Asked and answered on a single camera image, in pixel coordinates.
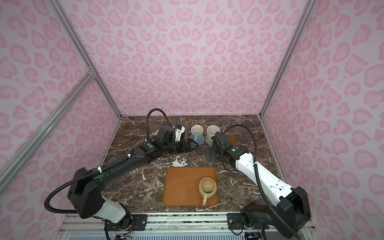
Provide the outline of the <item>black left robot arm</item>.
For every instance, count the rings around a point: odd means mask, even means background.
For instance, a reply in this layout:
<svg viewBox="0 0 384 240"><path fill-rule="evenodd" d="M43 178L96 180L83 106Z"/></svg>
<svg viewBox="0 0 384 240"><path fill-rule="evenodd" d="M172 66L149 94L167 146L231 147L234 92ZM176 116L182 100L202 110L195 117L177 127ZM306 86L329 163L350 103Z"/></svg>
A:
<svg viewBox="0 0 384 240"><path fill-rule="evenodd" d="M99 218L116 224L121 230L128 229L133 222L132 214L121 203L102 196L102 191L127 173L142 167L166 154L188 153L199 144L185 139L182 126L163 126L155 136L133 148L123 157L90 171L76 171L68 192L68 199L82 219Z"/></svg>

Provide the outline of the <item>beige ceramic mug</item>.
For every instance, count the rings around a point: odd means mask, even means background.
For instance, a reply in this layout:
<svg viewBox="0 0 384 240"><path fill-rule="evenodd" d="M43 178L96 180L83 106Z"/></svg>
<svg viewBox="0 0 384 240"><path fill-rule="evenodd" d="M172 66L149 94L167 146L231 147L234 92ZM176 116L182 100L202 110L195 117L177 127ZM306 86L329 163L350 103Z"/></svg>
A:
<svg viewBox="0 0 384 240"><path fill-rule="evenodd" d="M203 206L206 206L207 201L216 195L217 190L217 183L212 178L204 178L200 181L199 192L203 198Z"/></svg>

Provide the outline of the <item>white speckled ceramic mug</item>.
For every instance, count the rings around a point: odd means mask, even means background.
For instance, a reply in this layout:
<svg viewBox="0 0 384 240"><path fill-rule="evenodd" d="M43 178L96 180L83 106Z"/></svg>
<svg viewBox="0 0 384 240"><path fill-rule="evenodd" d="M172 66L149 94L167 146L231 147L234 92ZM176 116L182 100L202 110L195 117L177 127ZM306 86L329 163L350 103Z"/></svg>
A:
<svg viewBox="0 0 384 240"><path fill-rule="evenodd" d="M206 143L210 146L213 144L212 137L215 136L217 132L220 132L221 129L216 125L210 125L207 127L207 134L206 134Z"/></svg>

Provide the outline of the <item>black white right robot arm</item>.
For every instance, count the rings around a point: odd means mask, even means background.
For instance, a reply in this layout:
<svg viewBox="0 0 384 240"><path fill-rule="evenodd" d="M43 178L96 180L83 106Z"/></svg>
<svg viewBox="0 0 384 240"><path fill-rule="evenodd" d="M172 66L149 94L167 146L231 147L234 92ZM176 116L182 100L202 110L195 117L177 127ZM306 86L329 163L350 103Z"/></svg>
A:
<svg viewBox="0 0 384 240"><path fill-rule="evenodd" d="M311 219L308 194L303 188L293 188L280 180L257 162L247 147L233 145L225 133L217 132L211 139L219 161L230 164L250 178L272 205L250 203L245 206L241 210L241 219L246 227L273 226L290 239Z"/></svg>

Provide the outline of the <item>light blue ceramic mug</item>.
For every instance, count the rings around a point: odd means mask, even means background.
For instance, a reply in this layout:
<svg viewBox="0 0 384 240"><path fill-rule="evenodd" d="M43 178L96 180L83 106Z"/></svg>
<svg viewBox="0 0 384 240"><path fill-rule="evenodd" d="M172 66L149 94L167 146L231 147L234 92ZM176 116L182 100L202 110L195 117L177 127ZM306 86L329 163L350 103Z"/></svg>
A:
<svg viewBox="0 0 384 240"><path fill-rule="evenodd" d="M191 135L204 135L204 128L201 125L192 126Z"/></svg>

